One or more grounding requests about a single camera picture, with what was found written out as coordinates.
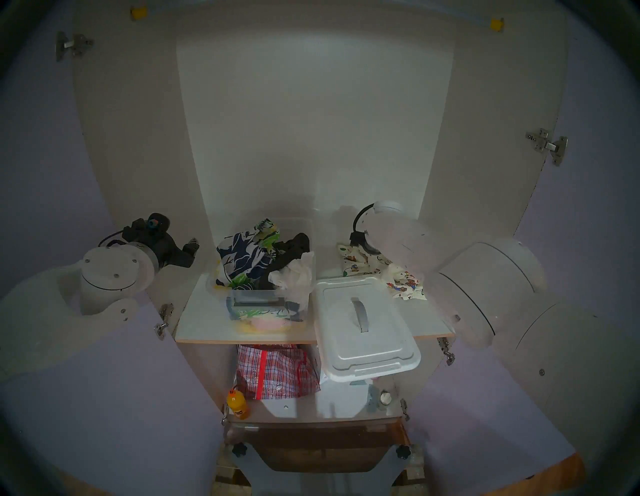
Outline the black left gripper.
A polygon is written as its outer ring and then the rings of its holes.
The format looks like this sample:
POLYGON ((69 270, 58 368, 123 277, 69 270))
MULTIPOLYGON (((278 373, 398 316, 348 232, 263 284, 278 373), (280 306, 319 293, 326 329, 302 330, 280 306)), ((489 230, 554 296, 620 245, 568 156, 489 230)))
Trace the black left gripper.
POLYGON ((159 225, 125 226, 122 237, 128 243, 139 243, 150 249, 157 259, 159 269, 169 265, 190 268, 200 248, 199 241, 195 237, 185 243, 183 248, 179 248, 171 235, 159 225))

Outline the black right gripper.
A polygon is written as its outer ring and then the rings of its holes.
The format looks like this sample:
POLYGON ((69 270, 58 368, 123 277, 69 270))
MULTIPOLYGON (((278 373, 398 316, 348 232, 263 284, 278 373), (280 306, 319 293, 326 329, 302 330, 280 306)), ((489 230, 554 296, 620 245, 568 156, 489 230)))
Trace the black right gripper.
POLYGON ((366 254, 380 254, 379 250, 367 242, 365 232, 351 232, 351 246, 361 248, 366 254))

